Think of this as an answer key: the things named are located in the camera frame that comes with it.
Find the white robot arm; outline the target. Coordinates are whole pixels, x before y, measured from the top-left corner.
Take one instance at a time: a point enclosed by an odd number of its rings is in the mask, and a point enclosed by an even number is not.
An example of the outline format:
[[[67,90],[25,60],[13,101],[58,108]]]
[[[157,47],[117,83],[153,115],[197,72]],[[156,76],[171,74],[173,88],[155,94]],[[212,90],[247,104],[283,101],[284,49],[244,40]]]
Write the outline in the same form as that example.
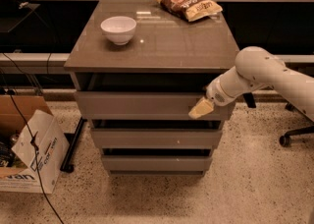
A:
[[[249,46],[240,50],[235,65],[206,87],[206,94],[189,111],[198,119],[215,106],[226,106],[239,96],[270,87],[311,121],[314,120],[314,79],[288,68],[267,50]]]

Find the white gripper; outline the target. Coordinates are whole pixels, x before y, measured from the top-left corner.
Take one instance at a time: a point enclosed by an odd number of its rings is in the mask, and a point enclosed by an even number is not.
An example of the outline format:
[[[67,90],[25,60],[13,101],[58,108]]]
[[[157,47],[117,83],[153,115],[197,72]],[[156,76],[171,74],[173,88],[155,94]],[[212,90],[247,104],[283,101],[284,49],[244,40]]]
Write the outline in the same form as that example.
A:
[[[217,106],[226,106],[236,99],[228,96],[222,89],[220,78],[214,79],[206,87],[206,97],[202,97],[189,111],[188,116],[192,119],[198,119],[214,111],[214,104]]]

